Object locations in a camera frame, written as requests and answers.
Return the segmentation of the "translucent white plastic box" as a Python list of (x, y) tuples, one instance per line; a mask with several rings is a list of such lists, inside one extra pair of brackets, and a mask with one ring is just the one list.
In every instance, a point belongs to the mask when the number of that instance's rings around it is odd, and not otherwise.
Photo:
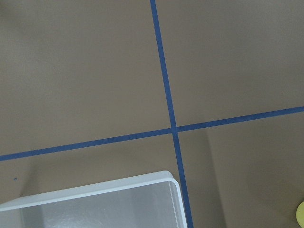
[(169, 171), (20, 197), (0, 206), (3, 228), (185, 228)]

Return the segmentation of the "yellow-green object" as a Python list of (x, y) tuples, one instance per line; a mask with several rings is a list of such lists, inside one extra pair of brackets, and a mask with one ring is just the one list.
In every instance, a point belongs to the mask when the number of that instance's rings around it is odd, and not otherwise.
[(296, 221), (301, 228), (304, 228), (304, 202), (300, 203), (296, 209)]

